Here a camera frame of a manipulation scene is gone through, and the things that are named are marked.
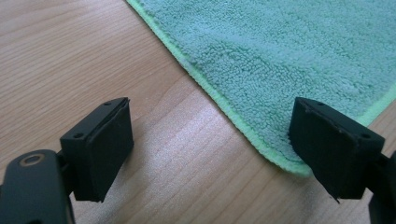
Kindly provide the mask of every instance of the table surface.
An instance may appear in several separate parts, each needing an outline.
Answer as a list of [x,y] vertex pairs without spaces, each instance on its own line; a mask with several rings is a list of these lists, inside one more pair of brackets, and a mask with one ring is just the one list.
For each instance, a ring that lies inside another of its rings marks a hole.
[[[314,177],[267,161],[126,2],[0,2],[1,179],[121,96],[134,151],[104,203],[72,200],[77,223],[369,223],[368,190],[338,204]],[[396,103],[370,128],[390,155]]]

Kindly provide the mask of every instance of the round hole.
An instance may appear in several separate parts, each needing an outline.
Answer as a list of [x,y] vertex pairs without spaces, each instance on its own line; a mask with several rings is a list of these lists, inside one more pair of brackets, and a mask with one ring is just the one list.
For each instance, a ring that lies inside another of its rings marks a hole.
[[84,136],[83,133],[76,133],[75,135],[73,135],[74,138],[80,138],[82,136]]
[[20,161],[20,166],[36,165],[44,159],[44,154],[37,153],[23,158]]
[[371,138],[371,136],[369,135],[369,134],[367,134],[367,133],[363,133],[362,135],[361,135],[361,137],[363,137],[363,138]]

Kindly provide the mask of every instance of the green microfiber towel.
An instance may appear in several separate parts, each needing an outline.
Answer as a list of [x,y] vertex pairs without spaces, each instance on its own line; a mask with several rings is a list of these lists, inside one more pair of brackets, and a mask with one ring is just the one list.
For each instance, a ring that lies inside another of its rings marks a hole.
[[368,125],[396,98],[394,0],[127,0],[269,161],[289,144],[294,98]]

